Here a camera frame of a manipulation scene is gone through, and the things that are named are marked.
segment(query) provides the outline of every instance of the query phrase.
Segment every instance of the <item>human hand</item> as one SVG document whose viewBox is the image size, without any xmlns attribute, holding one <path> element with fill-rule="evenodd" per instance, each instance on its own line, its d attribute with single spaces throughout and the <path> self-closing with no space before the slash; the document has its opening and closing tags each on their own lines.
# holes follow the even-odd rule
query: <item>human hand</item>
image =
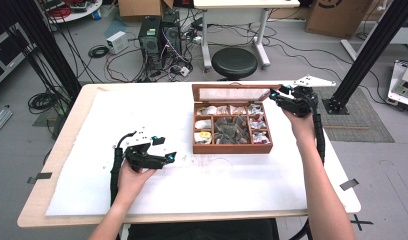
<svg viewBox="0 0 408 240">
<path fill-rule="evenodd" d="M 124 161 L 120 169 L 119 175 L 119 191 L 116 196 L 116 202 L 130 207 L 136 197 L 142 190 L 145 182 L 156 172 L 156 169 L 148 169 L 143 172 L 143 169 L 139 170 L 139 173 L 132 170 L 129 163 Z"/>
<path fill-rule="evenodd" d="M 313 116 L 309 114 L 305 117 L 300 118 L 284 109 L 282 109 L 282 111 L 291 122 L 292 132 L 297 139 L 297 144 L 314 143 L 315 133 Z"/>
</svg>

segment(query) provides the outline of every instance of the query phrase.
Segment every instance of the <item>black metal frame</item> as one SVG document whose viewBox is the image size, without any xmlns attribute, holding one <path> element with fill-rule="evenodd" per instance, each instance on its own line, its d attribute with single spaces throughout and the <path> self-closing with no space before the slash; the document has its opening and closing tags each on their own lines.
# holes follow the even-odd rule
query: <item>black metal frame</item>
<svg viewBox="0 0 408 240">
<path fill-rule="evenodd" d="M 343 112 L 351 95 L 407 20 L 408 0 L 394 0 L 363 46 L 337 91 L 329 100 L 328 113 L 340 114 Z"/>
</svg>

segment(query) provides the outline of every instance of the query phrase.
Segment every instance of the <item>floor mat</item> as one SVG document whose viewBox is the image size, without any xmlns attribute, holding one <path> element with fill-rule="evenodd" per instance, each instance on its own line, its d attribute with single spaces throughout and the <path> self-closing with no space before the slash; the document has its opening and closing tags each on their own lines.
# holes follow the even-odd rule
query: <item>floor mat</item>
<svg viewBox="0 0 408 240">
<path fill-rule="evenodd" d="M 331 141 L 395 142 L 360 88 L 346 105 L 349 115 L 328 114 L 322 99 L 330 99 L 336 90 L 335 87 L 314 88 L 319 96 L 318 111 L 322 124 Z"/>
</svg>

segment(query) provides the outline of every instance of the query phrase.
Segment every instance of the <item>wooden box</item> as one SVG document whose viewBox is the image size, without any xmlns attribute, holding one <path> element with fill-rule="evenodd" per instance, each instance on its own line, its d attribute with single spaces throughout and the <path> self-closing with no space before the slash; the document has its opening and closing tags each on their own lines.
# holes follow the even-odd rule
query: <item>wooden box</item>
<svg viewBox="0 0 408 240">
<path fill-rule="evenodd" d="M 193 153 L 269 153 L 273 143 L 263 100 L 270 88 L 279 85 L 193 84 Z"/>
</svg>

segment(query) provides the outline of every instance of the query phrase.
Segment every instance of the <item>black stool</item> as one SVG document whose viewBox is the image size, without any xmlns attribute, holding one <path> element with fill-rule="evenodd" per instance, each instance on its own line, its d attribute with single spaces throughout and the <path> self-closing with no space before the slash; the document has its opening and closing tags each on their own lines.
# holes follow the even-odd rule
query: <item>black stool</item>
<svg viewBox="0 0 408 240">
<path fill-rule="evenodd" d="M 224 48 L 213 55 L 211 65 L 224 79 L 236 81 L 253 74 L 258 66 L 256 57 L 242 48 Z"/>
</svg>

